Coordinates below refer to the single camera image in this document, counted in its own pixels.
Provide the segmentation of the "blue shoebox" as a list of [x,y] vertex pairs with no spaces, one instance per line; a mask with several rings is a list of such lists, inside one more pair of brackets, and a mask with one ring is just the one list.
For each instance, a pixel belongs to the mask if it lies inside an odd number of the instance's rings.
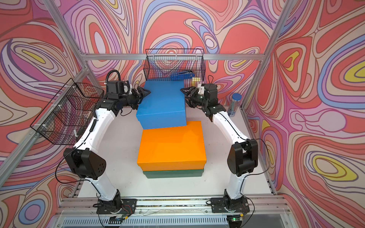
[[144,130],[187,125],[183,81],[146,81],[144,88],[151,93],[136,113]]

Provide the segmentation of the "orange shoebox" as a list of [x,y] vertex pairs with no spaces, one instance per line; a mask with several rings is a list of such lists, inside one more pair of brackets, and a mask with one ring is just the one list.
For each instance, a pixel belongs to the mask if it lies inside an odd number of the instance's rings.
[[207,162],[202,124],[143,130],[137,164],[144,172],[203,170]]

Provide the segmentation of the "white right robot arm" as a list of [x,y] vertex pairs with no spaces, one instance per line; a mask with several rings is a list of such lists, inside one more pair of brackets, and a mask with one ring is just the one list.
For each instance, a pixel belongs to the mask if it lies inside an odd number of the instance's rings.
[[231,148],[227,157],[231,172],[228,187],[221,198],[209,200],[213,213],[247,213],[250,211],[248,198],[243,189],[249,176],[259,163],[259,145],[257,140],[246,137],[229,117],[225,107],[218,101],[217,85],[199,84],[180,89],[190,108],[199,108],[223,133]]

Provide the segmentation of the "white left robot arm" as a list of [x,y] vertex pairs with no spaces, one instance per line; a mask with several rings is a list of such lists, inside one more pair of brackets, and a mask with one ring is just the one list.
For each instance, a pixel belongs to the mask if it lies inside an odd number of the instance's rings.
[[92,120],[82,137],[73,148],[64,151],[72,173],[82,181],[89,182],[96,190],[97,214],[125,214],[134,210],[130,203],[123,202],[120,191],[112,184],[106,173],[106,160],[99,154],[99,146],[108,127],[118,115],[123,116],[123,108],[137,110],[142,100],[151,92],[142,87],[133,88],[121,79],[118,70],[107,73],[106,94],[92,108]]

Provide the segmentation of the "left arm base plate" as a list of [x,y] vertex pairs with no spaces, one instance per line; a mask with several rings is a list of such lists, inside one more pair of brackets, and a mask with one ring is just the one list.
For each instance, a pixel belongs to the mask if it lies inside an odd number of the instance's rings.
[[137,199],[117,199],[112,201],[98,200],[93,205],[99,215],[123,214],[132,215],[136,210]]

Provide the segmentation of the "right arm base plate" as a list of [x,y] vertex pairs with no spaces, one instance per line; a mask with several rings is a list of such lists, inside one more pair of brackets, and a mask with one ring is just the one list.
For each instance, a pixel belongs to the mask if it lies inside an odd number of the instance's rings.
[[210,198],[206,204],[211,207],[213,213],[243,213],[250,212],[247,198],[230,199],[228,196]]

